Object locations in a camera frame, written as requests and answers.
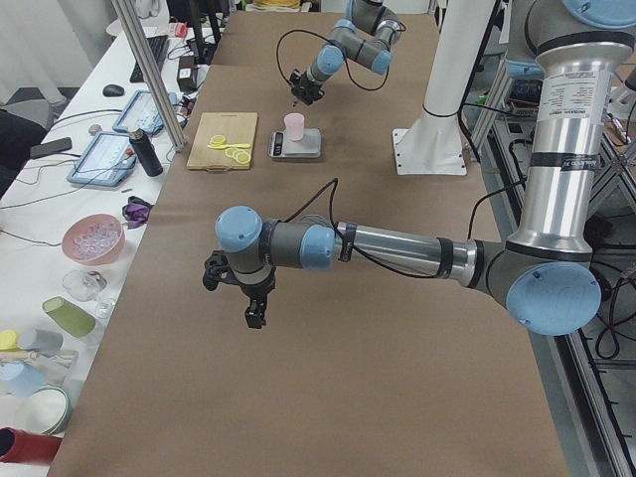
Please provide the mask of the red cylinder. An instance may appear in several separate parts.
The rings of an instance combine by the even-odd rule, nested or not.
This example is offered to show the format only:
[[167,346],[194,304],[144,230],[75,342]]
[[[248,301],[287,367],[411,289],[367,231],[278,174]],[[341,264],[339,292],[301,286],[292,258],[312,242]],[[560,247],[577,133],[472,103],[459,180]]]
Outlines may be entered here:
[[60,437],[3,427],[1,429],[1,461],[49,465],[53,462],[62,441]]

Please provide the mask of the black smartphone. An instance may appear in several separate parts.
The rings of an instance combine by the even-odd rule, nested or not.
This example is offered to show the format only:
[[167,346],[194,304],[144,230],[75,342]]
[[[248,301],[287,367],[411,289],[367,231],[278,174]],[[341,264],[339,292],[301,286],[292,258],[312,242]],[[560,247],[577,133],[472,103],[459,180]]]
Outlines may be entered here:
[[34,145],[30,149],[31,159],[40,159],[47,156],[69,151],[73,148],[73,142],[69,137],[63,137],[53,141]]

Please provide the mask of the wooden cutting board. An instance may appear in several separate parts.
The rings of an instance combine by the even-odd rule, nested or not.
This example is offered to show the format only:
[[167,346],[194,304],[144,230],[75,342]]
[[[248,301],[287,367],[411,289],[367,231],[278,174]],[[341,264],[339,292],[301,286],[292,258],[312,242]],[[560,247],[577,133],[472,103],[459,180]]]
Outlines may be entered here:
[[256,112],[204,112],[186,163],[191,171],[248,170]]

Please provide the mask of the pink bowl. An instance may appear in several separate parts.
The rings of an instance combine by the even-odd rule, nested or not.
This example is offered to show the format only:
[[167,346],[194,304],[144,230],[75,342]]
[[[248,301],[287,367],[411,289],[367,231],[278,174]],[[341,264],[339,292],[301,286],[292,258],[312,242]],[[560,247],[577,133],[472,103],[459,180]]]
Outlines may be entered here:
[[124,245],[121,221],[109,214],[95,214],[79,220],[67,230],[62,250],[74,262],[91,266],[115,262]]

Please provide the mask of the blue teach pendant near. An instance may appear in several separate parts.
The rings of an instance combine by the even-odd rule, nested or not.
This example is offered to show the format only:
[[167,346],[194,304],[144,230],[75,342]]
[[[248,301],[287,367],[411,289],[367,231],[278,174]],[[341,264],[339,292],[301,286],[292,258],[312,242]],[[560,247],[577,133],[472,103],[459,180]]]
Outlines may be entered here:
[[126,134],[98,132],[69,172],[71,184],[116,187],[134,170],[136,156]]

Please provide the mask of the black water bottle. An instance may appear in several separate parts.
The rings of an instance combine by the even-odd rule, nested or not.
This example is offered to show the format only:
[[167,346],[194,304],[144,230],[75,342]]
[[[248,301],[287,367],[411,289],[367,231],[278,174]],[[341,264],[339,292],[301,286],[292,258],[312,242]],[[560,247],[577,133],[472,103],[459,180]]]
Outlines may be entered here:
[[157,177],[162,174],[163,166],[158,159],[148,134],[138,125],[129,125],[128,137],[129,143],[144,172],[149,177]]

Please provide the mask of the black computer mouse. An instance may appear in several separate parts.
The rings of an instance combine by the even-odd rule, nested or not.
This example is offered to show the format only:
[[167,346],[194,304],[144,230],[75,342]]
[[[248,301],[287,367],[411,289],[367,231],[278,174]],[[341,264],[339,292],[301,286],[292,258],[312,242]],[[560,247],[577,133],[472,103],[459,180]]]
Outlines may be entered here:
[[120,97],[124,96],[125,89],[119,84],[110,83],[102,89],[102,94],[105,97]]

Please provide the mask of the silver kitchen scale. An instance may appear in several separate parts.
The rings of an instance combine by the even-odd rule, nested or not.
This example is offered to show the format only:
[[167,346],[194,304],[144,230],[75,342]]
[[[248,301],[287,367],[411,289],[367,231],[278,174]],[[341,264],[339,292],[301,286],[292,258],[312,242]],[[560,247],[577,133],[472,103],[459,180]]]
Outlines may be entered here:
[[285,130],[270,136],[268,155],[274,160],[314,159],[321,155],[322,134],[317,128],[305,128],[300,140],[291,140]]

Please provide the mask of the black box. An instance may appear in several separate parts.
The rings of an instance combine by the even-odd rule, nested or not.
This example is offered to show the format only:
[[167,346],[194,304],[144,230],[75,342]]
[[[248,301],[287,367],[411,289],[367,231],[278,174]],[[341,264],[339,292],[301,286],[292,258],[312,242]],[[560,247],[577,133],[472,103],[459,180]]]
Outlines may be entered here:
[[194,56],[181,56],[178,62],[177,85],[181,92],[193,92],[199,87],[199,67]]

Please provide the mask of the green cup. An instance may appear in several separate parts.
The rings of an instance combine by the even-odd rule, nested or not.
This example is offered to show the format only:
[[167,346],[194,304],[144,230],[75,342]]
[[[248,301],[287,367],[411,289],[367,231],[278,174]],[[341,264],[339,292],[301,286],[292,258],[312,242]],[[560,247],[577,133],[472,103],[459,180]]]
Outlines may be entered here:
[[86,338],[95,329],[95,319],[61,296],[42,303],[43,311],[64,331],[75,338]]

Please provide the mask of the aluminium frame post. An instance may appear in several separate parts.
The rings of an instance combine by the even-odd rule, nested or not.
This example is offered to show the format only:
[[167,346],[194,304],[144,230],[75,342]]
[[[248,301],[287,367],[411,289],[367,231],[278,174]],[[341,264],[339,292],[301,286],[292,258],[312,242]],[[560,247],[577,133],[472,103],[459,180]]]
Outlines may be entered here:
[[128,0],[112,0],[111,3],[125,33],[133,57],[140,66],[145,82],[152,93],[163,120],[164,129],[167,131],[175,151],[179,152],[186,145],[186,139],[169,101],[168,91],[146,40],[145,32],[137,17],[134,5]]

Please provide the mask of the blue teach pendant far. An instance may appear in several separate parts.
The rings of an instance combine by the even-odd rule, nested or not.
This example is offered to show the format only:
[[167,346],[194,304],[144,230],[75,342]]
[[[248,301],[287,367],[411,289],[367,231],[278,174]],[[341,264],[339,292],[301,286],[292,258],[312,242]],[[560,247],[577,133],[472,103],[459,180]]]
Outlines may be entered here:
[[163,120],[149,90],[137,90],[112,124],[112,130],[126,133],[129,126],[138,126],[149,136],[158,134]]

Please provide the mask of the pink plastic cup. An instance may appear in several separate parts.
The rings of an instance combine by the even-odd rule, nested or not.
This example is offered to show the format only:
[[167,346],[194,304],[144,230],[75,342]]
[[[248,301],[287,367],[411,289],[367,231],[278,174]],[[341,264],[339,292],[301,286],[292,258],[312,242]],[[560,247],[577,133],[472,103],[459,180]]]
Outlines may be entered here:
[[302,113],[290,112],[283,118],[286,137],[291,141],[300,141],[304,136],[305,117]]

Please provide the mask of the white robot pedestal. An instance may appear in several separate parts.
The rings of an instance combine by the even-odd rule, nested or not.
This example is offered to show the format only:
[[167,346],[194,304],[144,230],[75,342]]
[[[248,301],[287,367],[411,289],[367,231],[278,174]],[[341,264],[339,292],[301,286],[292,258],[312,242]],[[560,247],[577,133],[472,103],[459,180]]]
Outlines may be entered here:
[[408,129],[394,131],[397,173],[408,175],[466,174],[459,110],[491,17],[495,0],[448,1],[439,17],[439,40],[422,104]]

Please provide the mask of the grey cup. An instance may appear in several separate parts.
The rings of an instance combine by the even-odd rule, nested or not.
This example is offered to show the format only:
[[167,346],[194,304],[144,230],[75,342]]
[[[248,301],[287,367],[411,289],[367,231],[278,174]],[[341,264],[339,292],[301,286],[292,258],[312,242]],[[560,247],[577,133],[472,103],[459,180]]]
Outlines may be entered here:
[[64,343],[64,337],[56,331],[31,328],[18,338],[18,347],[25,351],[35,351],[44,356],[54,356]]

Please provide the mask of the clear wine glass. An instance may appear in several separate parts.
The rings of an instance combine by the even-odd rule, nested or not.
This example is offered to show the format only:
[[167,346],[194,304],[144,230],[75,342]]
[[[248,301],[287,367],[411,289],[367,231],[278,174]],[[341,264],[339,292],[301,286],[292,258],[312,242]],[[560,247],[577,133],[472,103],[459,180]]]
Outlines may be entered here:
[[62,286],[69,296],[79,302],[93,302],[95,314],[100,319],[109,319],[115,300],[102,295],[107,280],[96,271],[72,270],[62,279]]

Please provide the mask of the light blue cup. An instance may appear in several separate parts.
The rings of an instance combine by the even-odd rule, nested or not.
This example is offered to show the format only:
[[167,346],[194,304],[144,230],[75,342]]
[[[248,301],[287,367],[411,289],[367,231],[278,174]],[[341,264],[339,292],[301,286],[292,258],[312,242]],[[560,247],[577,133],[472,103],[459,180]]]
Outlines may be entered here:
[[42,372],[22,361],[4,365],[1,368],[1,381],[16,398],[27,398],[47,383]]

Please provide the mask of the yellow cup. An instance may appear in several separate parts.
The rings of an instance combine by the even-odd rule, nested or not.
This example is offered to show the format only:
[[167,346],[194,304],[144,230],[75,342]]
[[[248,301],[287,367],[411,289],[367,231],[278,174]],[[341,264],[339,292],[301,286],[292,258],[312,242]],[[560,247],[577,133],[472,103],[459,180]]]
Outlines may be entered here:
[[19,347],[20,333],[13,329],[5,329],[0,331],[0,351],[16,352],[20,351]]

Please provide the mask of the yellow plastic knife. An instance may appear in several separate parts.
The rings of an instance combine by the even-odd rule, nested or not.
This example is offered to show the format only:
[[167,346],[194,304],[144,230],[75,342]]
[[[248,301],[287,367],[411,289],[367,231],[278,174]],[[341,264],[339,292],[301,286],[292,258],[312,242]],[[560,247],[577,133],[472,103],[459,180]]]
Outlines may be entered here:
[[236,143],[236,144],[228,144],[228,143],[209,143],[207,147],[214,150],[225,150],[225,149],[249,149],[251,145],[249,143]]

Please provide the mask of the blue teach pendant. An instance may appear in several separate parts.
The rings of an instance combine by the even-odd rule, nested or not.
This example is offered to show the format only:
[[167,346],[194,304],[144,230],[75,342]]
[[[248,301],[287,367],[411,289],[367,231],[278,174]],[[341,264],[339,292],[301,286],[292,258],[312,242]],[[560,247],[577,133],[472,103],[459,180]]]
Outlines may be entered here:
[[116,187],[134,170],[136,156],[126,134],[98,132],[69,172],[71,184]]
[[149,90],[137,90],[112,124],[112,130],[126,133],[129,126],[138,126],[149,136],[158,134],[163,120]]

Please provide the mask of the white green rimmed bowl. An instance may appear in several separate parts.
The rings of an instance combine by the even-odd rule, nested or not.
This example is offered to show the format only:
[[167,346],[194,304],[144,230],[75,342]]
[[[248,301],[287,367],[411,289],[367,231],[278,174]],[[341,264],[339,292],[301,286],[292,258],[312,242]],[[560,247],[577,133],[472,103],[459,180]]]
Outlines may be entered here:
[[44,435],[66,431],[73,408],[67,392],[59,387],[42,387],[26,397],[14,415],[14,426]]

